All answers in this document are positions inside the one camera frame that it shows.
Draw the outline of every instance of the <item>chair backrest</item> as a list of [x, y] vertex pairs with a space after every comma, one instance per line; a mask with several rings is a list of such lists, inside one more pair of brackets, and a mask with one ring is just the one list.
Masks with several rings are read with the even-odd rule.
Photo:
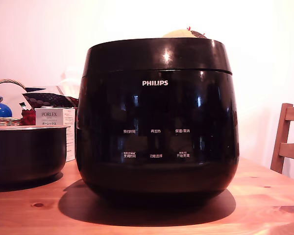
[[270, 167], [271, 170], [279, 173], [282, 173], [285, 157], [294, 159], [294, 143], [287, 143], [291, 121], [294, 121], [294, 107], [292, 104], [284, 103], [281, 108]]

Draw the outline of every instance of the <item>white wall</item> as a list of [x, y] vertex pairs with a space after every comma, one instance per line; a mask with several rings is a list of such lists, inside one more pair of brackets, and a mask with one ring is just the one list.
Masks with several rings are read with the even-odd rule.
[[281, 103], [294, 104], [294, 0], [0, 0], [0, 79], [55, 85], [95, 44], [188, 26], [225, 44], [241, 157], [269, 167]]

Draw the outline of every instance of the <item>button label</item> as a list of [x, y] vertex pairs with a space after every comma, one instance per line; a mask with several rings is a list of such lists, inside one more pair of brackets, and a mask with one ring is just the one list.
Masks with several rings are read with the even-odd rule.
[[150, 158], [161, 158], [162, 154], [150, 154]]

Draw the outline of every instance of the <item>wooden table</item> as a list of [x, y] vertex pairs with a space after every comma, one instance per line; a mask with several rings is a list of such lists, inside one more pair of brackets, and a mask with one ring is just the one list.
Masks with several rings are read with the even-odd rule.
[[202, 208], [112, 208], [76, 162], [48, 185], [0, 192], [0, 235], [294, 235], [294, 180], [240, 159], [228, 190]]

